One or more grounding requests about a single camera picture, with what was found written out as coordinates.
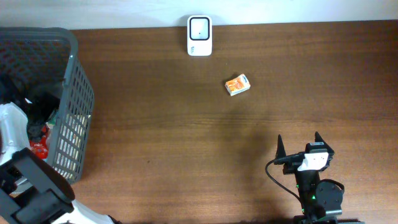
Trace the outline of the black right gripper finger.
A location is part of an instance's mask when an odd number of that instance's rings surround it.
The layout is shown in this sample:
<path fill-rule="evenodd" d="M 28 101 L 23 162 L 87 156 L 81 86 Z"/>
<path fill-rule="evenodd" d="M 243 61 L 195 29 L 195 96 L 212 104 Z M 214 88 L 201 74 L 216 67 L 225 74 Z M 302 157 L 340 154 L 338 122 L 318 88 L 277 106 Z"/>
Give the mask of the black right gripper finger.
<path fill-rule="evenodd" d="M 318 131 L 315 132 L 315 142 L 324 142 Z"/>
<path fill-rule="evenodd" d="M 279 134 L 277 138 L 277 150 L 275 154 L 275 159 L 282 159 L 286 156 L 284 143 L 282 140 L 282 136 Z"/>

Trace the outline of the red snack bag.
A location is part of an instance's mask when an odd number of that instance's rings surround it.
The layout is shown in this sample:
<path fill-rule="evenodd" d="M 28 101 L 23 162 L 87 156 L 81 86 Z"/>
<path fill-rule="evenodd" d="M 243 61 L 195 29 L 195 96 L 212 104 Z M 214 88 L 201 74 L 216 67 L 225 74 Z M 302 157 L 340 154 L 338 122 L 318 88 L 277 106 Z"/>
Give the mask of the red snack bag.
<path fill-rule="evenodd" d="M 47 141 L 50 134 L 50 129 L 47 125 L 42 128 L 43 135 L 39 140 L 30 140 L 31 151 L 40 159 L 46 160 L 49 154 L 49 147 Z"/>

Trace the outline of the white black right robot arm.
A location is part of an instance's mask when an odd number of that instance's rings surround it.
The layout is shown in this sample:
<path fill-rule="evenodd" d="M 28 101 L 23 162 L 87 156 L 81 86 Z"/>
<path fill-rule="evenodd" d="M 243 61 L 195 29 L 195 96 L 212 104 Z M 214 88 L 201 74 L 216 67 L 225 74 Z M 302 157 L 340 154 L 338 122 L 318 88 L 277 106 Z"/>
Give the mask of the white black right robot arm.
<path fill-rule="evenodd" d="M 304 151 L 291 155 L 286 154 L 282 137 L 278 136 L 273 164 L 282 165 L 283 174 L 295 176 L 303 213 L 293 218 L 294 223 L 338 223 L 336 217 L 342 214 L 345 187 L 335 180 L 320 178 L 320 172 L 330 166 L 334 154 L 318 132 Z"/>

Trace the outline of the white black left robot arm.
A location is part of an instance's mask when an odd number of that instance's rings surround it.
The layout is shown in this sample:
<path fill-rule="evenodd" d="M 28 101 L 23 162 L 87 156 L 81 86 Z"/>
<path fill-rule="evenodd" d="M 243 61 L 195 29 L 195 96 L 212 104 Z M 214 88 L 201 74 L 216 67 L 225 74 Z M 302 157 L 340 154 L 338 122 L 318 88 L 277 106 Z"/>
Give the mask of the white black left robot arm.
<path fill-rule="evenodd" d="M 1 216 L 8 223 L 117 223 L 75 198 L 71 185 L 29 146 L 27 116 L 1 105 Z"/>

